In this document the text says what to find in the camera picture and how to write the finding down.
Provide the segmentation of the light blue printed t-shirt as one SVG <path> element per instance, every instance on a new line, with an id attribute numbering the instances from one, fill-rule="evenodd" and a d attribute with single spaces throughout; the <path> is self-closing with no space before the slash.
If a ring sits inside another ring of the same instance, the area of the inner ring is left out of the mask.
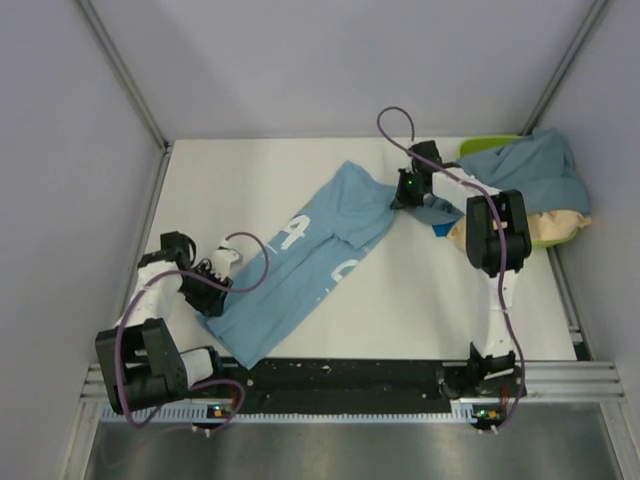
<path id="1" fill-rule="evenodd" d="M 390 231 L 395 189 L 347 161 L 249 261 L 224 312 L 201 317 L 245 368 L 270 354 Z"/>

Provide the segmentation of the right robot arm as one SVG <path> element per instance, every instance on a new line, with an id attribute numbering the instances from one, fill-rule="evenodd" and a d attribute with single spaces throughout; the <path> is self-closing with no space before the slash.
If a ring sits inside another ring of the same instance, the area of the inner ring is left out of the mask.
<path id="1" fill-rule="evenodd" d="M 501 387 L 517 386 L 519 367 L 513 327 L 506 317 L 513 304 L 519 273 L 532 250 L 522 194 L 501 191 L 468 175 L 454 163 L 444 163 L 434 141 L 411 145 L 411 164 L 399 170 L 393 210 L 416 213 L 442 206 L 462 214 L 464 252 L 481 280 L 476 333 L 460 374 L 447 373 L 447 394 L 459 398 L 473 391 L 495 395 Z"/>

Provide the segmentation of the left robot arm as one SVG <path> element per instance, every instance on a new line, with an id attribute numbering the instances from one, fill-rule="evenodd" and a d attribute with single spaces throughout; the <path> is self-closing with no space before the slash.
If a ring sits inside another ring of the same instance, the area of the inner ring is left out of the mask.
<path id="1" fill-rule="evenodd" d="M 178 295 L 198 313 L 218 317 L 233 285 L 241 255 L 223 240 L 211 258 L 196 260 L 196 244 L 178 231 L 160 236 L 160 249 L 143 255 L 137 283 L 116 325 L 101 331 L 95 349 L 110 405 L 119 415 L 183 400 L 194 386 L 205 396 L 226 387 L 218 352 L 198 347 L 181 352 L 168 320 Z"/>

